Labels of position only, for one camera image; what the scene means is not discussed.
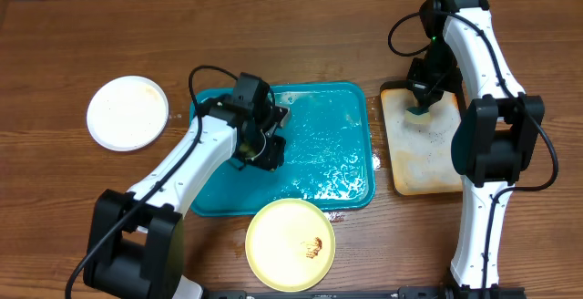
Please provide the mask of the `green yellow sponge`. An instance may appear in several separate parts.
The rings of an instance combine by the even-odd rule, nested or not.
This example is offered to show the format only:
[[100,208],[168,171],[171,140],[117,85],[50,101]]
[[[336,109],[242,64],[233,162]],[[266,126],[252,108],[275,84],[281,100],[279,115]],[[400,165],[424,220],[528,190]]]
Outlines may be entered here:
[[415,125],[425,125],[431,121],[431,114],[427,107],[410,107],[404,113],[404,120]]

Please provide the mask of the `yellow-green plate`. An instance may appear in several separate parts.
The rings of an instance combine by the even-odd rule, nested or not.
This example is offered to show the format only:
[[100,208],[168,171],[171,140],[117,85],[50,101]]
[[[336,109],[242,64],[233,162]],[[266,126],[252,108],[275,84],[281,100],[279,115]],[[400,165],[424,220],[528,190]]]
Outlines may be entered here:
[[308,290],[330,271],[336,239],[314,204],[281,199],[263,207],[246,232],[245,253],[255,276],[276,291]]

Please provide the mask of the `white plate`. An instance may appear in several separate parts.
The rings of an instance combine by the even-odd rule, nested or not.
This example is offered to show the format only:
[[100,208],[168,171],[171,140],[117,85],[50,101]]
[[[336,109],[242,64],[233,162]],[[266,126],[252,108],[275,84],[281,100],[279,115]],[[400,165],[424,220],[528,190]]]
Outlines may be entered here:
[[87,129],[100,146],[139,150],[166,127],[169,102],[162,88],[142,76],[124,76],[101,87],[87,108]]

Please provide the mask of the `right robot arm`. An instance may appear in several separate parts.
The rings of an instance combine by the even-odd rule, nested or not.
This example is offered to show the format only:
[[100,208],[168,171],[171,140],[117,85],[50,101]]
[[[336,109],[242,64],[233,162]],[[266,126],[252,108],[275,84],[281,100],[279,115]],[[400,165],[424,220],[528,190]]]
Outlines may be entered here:
[[464,198],[450,274],[460,296],[500,297],[497,256],[505,210],[542,135],[545,106],[509,70],[487,0],[425,0],[416,16],[430,43],[423,57],[412,54],[406,86],[421,111],[461,88],[471,100],[451,144]]

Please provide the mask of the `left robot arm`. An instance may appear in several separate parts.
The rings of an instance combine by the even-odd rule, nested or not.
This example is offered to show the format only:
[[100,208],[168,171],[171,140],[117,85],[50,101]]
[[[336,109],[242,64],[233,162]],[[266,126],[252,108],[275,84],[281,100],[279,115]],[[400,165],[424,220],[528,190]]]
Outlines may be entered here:
[[267,171],[284,162],[276,135],[291,112],[270,85],[242,73],[229,94],[195,102],[189,130],[170,154],[127,192],[97,199],[87,254],[72,272],[85,285],[119,298],[207,297],[184,276],[184,217],[215,170],[230,159]]

